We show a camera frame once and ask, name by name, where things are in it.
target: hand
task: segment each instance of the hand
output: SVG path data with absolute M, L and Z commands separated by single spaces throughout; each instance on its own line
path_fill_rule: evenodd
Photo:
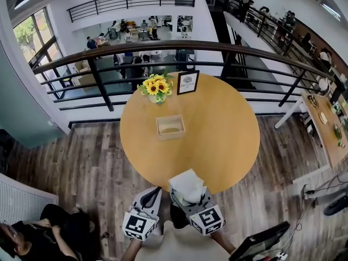
M 40 220 L 35 224 L 44 228 L 52 228 L 51 222 L 49 221 L 49 219 Z
M 52 227 L 53 235 L 54 235 L 54 236 L 60 235 L 60 230 L 61 230 L 61 228 L 60 228 L 58 225 L 53 226 L 53 227 Z

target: window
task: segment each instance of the window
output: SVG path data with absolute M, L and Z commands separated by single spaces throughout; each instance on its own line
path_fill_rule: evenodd
M 31 68 L 47 64 L 63 57 L 51 28 L 46 8 L 37 11 L 23 20 L 13 31 L 23 55 Z M 69 68 L 67 66 L 62 66 L 42 74 L 36 74 L 35 77 L 42 83 L 69 74 L 71 74 Z M 71 81 L 59 80 L 45 84 L 44 88 L 49 92 L 71 85 L 73 85 Z M 49 96 L 59 99 L 62 95 L 63 92 L 57 92 Z

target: sunflower bouquet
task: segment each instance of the sunflower bouquet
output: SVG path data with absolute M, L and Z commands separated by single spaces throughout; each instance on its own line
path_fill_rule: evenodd
M 142 95 L 149 95 L 151 102 L 161 104 L 165 101 L 167 96 L 172 94 L 171 87 L 173 81 L 167 82 L 172 76 L 168 76 L 167 73 L 164 75 L 152 74 L 150 78 L 143 81 L 137 88 L 140 89 Z

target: wooden floor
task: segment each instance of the wooden floor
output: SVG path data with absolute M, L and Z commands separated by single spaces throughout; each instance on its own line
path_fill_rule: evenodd
M 254 166 L 242 181 L 215 196 L 227 221 L 223 231 L 235 246 L 248 235 L 284 220 L 290 222 L 292 231 L 301 214 L 302 186 L 308 184 L 314 189 L 337 174 L 337 170 L 328 170 L 292 185 L 292 179 L 315 170 L 318 158 L 322 159 L 321 149 L 318 141 L 308 136 L 298 116 L 275 130 L 278 120 L 274 116 L 258 117 L 261 140 Z M 347 167 L 345 162 L 339 169 Z M 81 205 L 99 225 L 100 235 L 110 233 L 110 237 L 101 240 L 105 260 L 121 258 L 128 243 L 121 230 L 123 215 L 134 195 L 151 186 L 127 160 L 118 122 L 76 125 L 69 136 L 33 150 L 16 144 L 9 176 L 59 195 L 60 205 L 67 210 L 76 203 Z M 165 193 L 163 219 L 169 219 L 168 203 Z M 332 261 L 343 248 L 346 240 L 334 238 L 348 234 L 348 214 L 325 217 L 323 209 L 309 209 L 302 230 L 294 235 L 288 260 Z

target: power strip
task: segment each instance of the power strip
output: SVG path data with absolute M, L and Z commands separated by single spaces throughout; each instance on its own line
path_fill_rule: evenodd
M 283 252 L 278 252 L 276 257 L 278 258 L 278 260 L 285 260 L 287 258 L 287 254 L 283 253 Z

